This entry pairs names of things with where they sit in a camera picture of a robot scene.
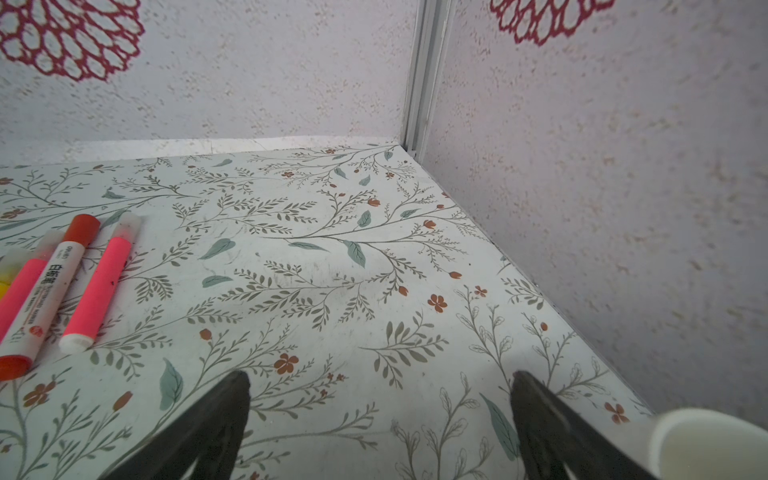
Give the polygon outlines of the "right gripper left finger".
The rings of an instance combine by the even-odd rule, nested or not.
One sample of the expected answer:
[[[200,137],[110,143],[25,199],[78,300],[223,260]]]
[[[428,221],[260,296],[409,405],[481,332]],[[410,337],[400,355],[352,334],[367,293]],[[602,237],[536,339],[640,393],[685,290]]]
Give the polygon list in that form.
[[[234,371],[104,479],[228,479],[249,416],[248,374]]]

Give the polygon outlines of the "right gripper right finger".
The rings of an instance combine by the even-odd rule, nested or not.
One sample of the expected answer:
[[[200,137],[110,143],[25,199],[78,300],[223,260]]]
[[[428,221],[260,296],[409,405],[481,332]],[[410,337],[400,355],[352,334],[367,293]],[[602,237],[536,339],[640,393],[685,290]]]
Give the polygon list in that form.
[[[530,479],[653,477],[527,371],[513,374],[510,406]]]

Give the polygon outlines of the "pink highlighter pen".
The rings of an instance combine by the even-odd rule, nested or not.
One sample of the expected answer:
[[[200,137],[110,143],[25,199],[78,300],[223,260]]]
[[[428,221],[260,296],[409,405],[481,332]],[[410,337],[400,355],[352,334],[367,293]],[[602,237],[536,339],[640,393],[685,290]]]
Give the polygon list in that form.
[[[16,315],[63,237],[62,231],[50,230],[42,237],[33,251],[29,250],[32,252],[31,259],[26,262],[5,296],[1,298],[1,338],[7,334]]]
[[[95,343],[141,225],[141,217],[131,212],[124,213],[118,220],[84,294],[58,341],[62,353],[82,353]]]

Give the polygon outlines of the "white whiteboard marker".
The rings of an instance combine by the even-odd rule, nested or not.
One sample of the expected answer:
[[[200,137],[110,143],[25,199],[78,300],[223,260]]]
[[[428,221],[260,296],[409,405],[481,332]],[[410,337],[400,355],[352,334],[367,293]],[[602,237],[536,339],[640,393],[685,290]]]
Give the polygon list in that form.
[[[22,377],[31,369],[84,252],[100,230],[88,214],[73,218],[1,342],[1,379]]]

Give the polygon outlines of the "yellow highlighter pen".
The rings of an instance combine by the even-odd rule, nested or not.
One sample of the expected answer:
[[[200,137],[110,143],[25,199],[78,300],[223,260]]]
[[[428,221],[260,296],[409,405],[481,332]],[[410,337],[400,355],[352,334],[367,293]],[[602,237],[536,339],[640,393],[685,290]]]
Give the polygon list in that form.
[[[0,298],[5,296],[15,278],[31,257],[31,251],[19,248],[8,251],[2,257],[0,261]]]

